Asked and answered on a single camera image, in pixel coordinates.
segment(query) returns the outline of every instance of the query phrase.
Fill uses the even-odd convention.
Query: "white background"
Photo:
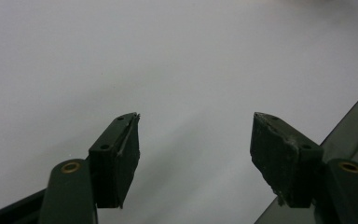
[[[100,223],[253,223],[274,198],[253,113],[321,143],[357,100],[358,0],[0,1],[0,208],[139,112]]]

